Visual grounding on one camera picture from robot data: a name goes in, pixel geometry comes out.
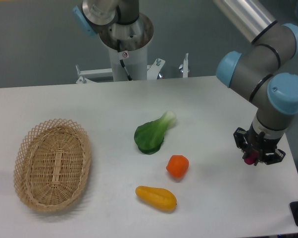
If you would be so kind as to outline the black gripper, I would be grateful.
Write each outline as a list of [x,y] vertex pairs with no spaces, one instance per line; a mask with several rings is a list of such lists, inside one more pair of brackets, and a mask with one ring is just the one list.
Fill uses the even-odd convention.
[[238,127],[233,133],[236,146],[243,152],[243,159],[256,156],[254,166],[258,163],[272,165],[282,162],[286,153],[278,149],[278,143],[284,131],[273,131],[252,123],[246,131]]

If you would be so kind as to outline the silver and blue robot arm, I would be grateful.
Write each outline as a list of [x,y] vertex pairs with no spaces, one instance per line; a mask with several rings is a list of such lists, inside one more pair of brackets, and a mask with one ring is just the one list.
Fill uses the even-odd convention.
[[[298,114],[298,76],[278,69],[298,53],[298,27],[281,25],[256,0],[217,0],[217,7],[253,45],[243,55],[229,52],[216,77],[257,107],[248,130],[234,132],[236,146],[249,165],[283,160],[277,144]],[[88,35],[99,35],[108,48],[115,81],[156,80],[164,65],[147,66],[153,25],[139,11],[137,0],[85,0],[73,14]]]

